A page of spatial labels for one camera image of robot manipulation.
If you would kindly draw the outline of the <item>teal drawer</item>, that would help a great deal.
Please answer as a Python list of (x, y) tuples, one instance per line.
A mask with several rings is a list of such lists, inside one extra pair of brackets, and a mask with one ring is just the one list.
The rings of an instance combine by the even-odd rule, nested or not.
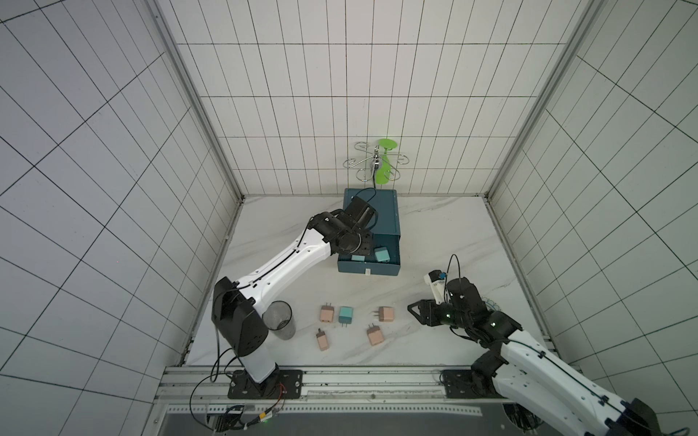
[[(375, 234), (374, 247), (369, 255), (365, 256), (365, 262), (352, 262), (352, 254), (340, 254), (337, 261), (337, 269), (340, 273), (398, 276), (401, 270), (400, 236)], [(386, 247), (389, 250), (391, 261), (389, 263), (376, 263), (374, 249)]]

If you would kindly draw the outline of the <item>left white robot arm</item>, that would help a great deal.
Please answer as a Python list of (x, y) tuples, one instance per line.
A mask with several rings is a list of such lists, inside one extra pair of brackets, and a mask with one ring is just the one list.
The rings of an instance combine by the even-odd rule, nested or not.
[(265, 348), (269, 328), (262, 315), (283, 290), (325, 259), (335, 254), (371, 254), (370, 223), (377, 216), (376, 209), (356, 195), (343, 209), (312, 216), (298, 238), (253, 272), (235, 281), (223, 277), (216, 283), (212, 322), (254, 383), (266, 383), (278, 369)]

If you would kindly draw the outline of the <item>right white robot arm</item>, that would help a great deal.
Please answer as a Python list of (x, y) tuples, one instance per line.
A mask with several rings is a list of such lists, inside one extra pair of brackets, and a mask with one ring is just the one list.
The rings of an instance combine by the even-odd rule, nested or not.
[(470, 366), (471, 389), (497, 394), (532, 412), (563, 435), (660, 435), (654, 410), (639, 399), (625, 401), (574, 370), (521, 323), (489, 308), (467, 278), (425, 276), (433, 294), (407, 310), (422, 325), (462, 330), (485, 353)]

